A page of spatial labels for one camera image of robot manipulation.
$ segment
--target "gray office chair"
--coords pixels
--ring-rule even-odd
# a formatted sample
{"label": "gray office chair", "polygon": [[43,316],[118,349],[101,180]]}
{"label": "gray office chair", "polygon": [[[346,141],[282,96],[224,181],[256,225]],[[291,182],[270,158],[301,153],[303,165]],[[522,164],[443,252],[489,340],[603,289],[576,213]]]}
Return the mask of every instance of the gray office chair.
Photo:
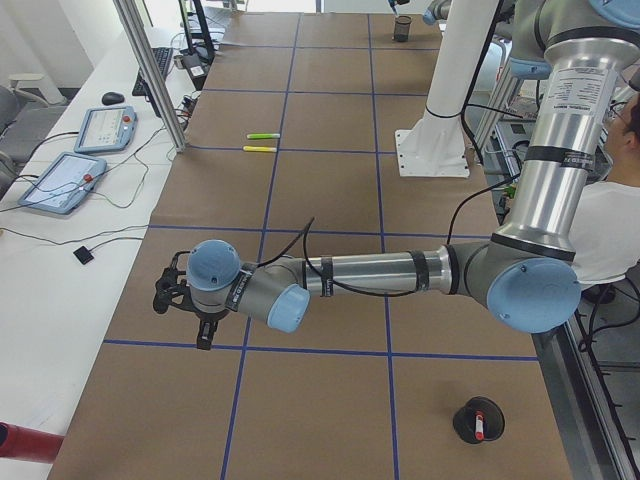
{"label": "gray office chair", "polygon": [[0,198],[65,108],[50,106],[31,93],[0,86]]}

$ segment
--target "black mouse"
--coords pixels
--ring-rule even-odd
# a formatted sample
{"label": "black mouse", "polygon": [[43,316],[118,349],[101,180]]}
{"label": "black mouse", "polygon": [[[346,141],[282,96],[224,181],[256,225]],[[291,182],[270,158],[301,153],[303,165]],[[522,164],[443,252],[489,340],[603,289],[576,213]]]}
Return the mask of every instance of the black mouse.
{"label": "black mouse", "polygon": [[107,92],[102,96],[103,105],[115,105],[124,102],[124,95],[118,92]]}

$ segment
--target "green marker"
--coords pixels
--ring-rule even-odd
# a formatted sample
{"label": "green marker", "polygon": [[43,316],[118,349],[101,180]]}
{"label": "green marker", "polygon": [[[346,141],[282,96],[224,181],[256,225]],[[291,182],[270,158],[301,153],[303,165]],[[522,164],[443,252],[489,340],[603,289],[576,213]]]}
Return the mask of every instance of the green marker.
{"label": "green marker", "polygon": [[270,138],[280,138],[279,133],[248,133],[247,140],[267,140]]}

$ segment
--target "tablet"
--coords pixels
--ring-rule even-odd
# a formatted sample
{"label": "tablet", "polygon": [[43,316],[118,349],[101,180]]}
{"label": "tablet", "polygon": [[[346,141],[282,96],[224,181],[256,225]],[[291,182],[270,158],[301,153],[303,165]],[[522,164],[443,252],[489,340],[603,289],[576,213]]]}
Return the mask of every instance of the tablet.
{"label": "tablet", "polygon": [[106,107],[87,110],[80,127],[74,151],[108,153],[124,150],[136,126],[133,107]]}
{"label": "tablet", "polygon": [[64,152],[20,197],[18,204],[66,215],[95,187],[107,169],[102,158]]}

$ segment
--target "white desk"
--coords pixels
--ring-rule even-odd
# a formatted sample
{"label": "white desk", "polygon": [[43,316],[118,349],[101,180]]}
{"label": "white desk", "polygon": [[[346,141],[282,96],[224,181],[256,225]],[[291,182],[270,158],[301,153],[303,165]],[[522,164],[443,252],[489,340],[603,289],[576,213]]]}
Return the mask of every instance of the white desk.
{"label": "white desk", "polygon": [[[172,32],[151,29],[152,46],[168,46]],[[101,106],[102,94],[121,92],[138,114],[132,144],[118,154],[102,155],[115,165],[145,143],[162,121],[142,97],[132,97],[138,65],[123,33],[97,66],[51,131],[77,131],[88,108]],[[174,68],[167,87],[174,105],[193,92],[184,70]],[[23,174],[39,174],[62,151],[72,151],[75,137],[44,144]],[[0,213],[0,227],[55,241],[80,239],[130,225],[146,225],[171,166],[172,143],[160,132],[138,157],[149,166],[144,187],[133,205],[118,209],[100,196],[88,200],[68,217],[22,208]],[[135,159],[109,172],[97,191],[126,204],[144,173]],[[27,189],[15,183],[0,210],[16,205]],[[99,237],[83,243],[53,246],[5,232],[0,236],[0,421],[64,435],[84,388],[104,333],[140,246],[122,240],[95,251],[95,260],[81,265],[73,255],[80,245],[91,248],[110,238],[144,236],[145,229]],[[0,478],[36,480],[50,465],[0,458]]]}

